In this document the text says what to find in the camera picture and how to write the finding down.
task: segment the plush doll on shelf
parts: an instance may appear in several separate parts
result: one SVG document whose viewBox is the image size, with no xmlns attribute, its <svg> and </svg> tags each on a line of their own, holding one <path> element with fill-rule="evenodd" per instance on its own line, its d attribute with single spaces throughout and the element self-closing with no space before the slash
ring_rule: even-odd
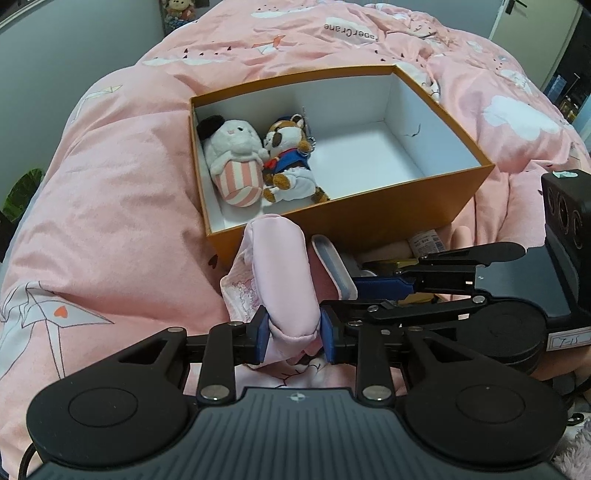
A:
<svg viewBox="0 0 591 480">
<path fill-rule="evenodd" d="M 195 4 L 193 0 L 168 0 L 167 5 L 164 0 L 163 3 L 166 7 L 164 23 L 166 24 L 167 34 L 195 20 Z"/>
</svg>

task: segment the orange box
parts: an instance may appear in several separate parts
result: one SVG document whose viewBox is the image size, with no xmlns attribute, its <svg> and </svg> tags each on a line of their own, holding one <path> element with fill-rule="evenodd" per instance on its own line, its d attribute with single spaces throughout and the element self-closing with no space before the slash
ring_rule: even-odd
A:
<svg viewBox="0 0 591 480">
<path fill-rule="evenodd" d="M 231 265 L 245 224 L 289 218 L 309 237 L 366 251 L 450 223 L 493 164 L 466 131 L 404 71 L 341 67 L 244 83 L 191 99 L 191 137 L 207 237 Z M 280 117 L 302 113 L 316 149 L 310 168 L 331 198 L 234 207 L 218 195 L 196 133 L 210 115 L 248 121 L 261 138 Z"/>
</svg>

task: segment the pink duvet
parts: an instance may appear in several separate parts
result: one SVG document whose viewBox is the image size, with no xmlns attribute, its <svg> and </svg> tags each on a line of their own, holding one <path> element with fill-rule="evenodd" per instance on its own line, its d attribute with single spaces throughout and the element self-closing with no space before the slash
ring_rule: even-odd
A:
<svg viewBox="0 0 591 480">
<path fill-rule="evenodd" d="M 399 65 L 498 166 L 443 229 L 453 247 L 541 244 L 540 176 L 589 169 L 573 128 L 490 41 L 385 4 L 266 1 L 224 0 L 72 112 L 0 294 L 0 452 L 13 478 L 30 442 L 27 405 L 44 386 L 166 326 L 198 334 L 228 319 L 199 212 L 190 97 L 295 71 Z M 317 359 L 239 367 L 238 380 L 332 387 L 354 375 Z"/>
</svg>

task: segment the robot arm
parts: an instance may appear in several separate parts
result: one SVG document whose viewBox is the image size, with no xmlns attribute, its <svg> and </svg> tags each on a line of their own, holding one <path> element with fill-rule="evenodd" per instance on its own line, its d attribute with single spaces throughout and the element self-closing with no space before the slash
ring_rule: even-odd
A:
<svg viewBox="0 0 591 480">
<path fill-rule="evenodd" d="M 247 388 L 237 399 L 235 366 L 260 364 L 267 350 L 264 307 L 208 335 L 171 327 L 33 399 L 27 427 L 44 465 L 31 478 L 563 479 L 549 461 L 566 406 L 528 374 L 548 333 L 591 326 L 588 242 L 573 228 L 589 211 L 579 182 L 590 182 L 578 175 L 543 178 L 543 247 L 484 245 L 374 278 L 468 299 L 322 303 L 326 358 L 356 367 L 354 393 Z M 188 397 L 191 363 L 202 369 Z M 395 396 L 390 367 L 401 368 L 406 396 Z"/>
</svg>

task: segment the grey wall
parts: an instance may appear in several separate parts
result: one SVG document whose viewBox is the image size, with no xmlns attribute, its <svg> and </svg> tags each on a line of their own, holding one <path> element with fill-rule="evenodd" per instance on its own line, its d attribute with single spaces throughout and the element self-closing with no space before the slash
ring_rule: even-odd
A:
<svg viewBox="0 0 591 480">
<path fill-rule="evenodd" d="M 359 5 L 373 0 L 347 0 Z M 426 12 L 443 25 L 488 38 L 504 0 L 389 0 L 383 3 Z"/>
<path fill-rule="evenodd" d="M 104 75 L 164 37 L 160 0 L 45 0 L 0 27 L 0 207 L 49 165 L 68 116 Z"/>
</svg>

